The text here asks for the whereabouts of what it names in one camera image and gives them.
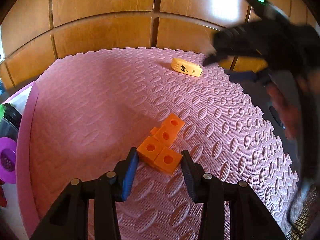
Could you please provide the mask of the person's hand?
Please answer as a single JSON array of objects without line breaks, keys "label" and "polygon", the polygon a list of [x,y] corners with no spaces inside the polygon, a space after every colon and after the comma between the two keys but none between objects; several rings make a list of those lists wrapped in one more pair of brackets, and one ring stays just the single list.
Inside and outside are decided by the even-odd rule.
[{"label": "person's hand", "polygon": [[273,107],[279,114],[281,122],[285,126],[285,136],[289,140],[296,139],[300,118],[298,109],[287,101],[274,83],[269,83],[266,86],[266,91],[271,98]]}]

